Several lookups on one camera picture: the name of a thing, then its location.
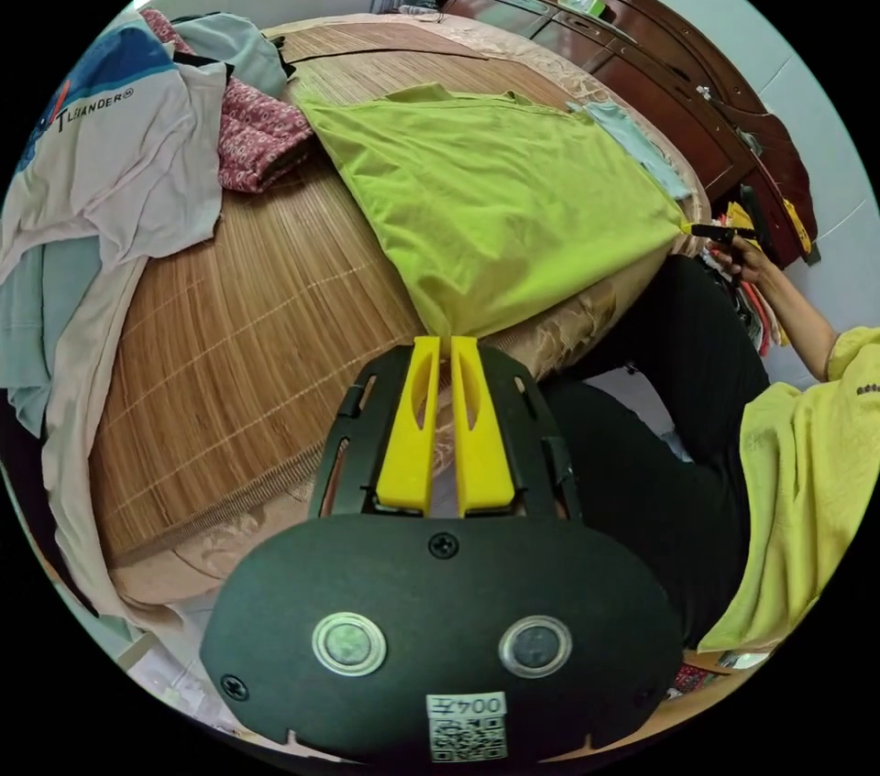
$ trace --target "wooden dresser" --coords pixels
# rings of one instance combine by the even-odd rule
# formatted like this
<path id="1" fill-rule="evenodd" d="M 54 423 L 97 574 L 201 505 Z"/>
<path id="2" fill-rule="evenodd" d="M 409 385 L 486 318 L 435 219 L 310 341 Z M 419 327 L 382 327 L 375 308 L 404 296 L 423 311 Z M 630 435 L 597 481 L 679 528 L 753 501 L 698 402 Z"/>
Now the wooden dresser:
<path id="1" fill-rule="evenodd" d="M 571 0 L 435 0 L 526 37 L 575 62 L 643 113 L 687 158 L 713 209 L 755 191 L 771 257 L 788 266 L 804 256 L 783 199 L 810 239 L 816 221 L 809 177 L 782 123 L 748 82 L 686 19 L 657 0 L 601 0 L 597 16 Z"/>

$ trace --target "lime green shirt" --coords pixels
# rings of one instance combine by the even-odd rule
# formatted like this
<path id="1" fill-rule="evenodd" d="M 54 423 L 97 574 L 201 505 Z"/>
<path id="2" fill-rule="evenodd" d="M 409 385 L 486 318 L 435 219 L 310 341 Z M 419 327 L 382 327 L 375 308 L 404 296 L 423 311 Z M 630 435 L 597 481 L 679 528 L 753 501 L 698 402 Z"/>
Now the lime green shirt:
<path id="1" fill-rule="evenodd" d="M 432 335 L 511 327 L 681 235 L 678 205 L 589 114 L 437 84 L 299 104 Z"/>
<path id="2" fill-rule="evenodd" d="M 752 538 L 742 584 L 699 650 L 775 644 L 819 599 L 880 474 L 880 328 L 840 336 L 828 382 L 770 387 L 740 432 Z"/>

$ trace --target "yellow shirt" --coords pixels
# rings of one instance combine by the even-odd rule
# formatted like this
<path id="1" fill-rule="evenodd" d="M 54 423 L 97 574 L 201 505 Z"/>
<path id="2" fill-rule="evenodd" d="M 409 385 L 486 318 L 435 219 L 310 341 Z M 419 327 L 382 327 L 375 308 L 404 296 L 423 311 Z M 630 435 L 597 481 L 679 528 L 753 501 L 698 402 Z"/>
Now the yellow shirt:
<path id="1" fill-rule="evenodd" d="M 880 475 L 880 327 L 840 336 L 828 380 L 803 393 L 773 385 L 746 408 L 749 555 L 736 596 L 699 650 L 784 639 L 858 530 Z"/>

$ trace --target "person's arm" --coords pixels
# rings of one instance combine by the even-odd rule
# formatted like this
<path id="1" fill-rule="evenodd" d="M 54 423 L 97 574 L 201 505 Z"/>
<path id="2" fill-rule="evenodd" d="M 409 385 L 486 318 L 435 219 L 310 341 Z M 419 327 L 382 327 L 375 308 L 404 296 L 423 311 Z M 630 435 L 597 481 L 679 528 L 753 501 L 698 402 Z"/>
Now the person's arm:
<path id="1" fill-rule="evenodd" d="M 819 382 L 828 380 L 828 360 L 839 334 L 759 248 L 736 236 L 734 263 L 729 248 L 716 246 L 716 257 L 733 275 L 754 284 L 773 309 L 792 347 L 810 374 Z"/>
<path id="2" fill-rule="evenodd" d="M 776 266 L 771 264 L 758 281 L 758 288 L 804 366 L 819 382 L 826 382 L 837 331 Z"/>

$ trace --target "white t-shirt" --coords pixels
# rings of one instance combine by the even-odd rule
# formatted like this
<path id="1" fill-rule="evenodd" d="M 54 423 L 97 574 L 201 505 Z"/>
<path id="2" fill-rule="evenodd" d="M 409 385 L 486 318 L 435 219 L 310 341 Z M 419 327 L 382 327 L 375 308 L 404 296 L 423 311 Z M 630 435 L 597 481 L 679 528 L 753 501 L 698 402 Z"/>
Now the white t-shirt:
<path id="1" fill-rule="evenodd" d="M 96 235 L 105 270 L 210 238 L 226 66 L 176 64 L 137 14 L 86 50 L 28 140 L 0 221 L 0 284 L 28 248 Z"/>

